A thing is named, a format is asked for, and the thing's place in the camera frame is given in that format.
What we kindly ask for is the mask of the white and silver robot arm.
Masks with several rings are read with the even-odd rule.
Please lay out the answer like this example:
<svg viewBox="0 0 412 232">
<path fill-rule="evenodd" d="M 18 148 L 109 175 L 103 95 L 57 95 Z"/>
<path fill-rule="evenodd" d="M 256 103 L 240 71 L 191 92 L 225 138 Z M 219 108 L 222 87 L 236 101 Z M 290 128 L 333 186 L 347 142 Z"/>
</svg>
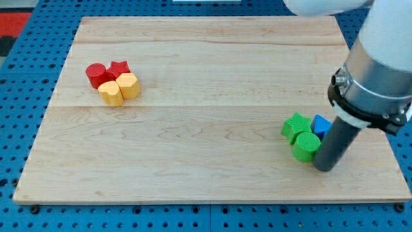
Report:
<svg viewBox="0 0 412 232">
<path fill-rule="evenodd" d="M 295 15 L 307 17 L 370 9 L 348 57 L 332 76 L 328 98 L 345 123 L 396 134 L 411 118 L 411 1 L 284 3 Z"/>
</svg>

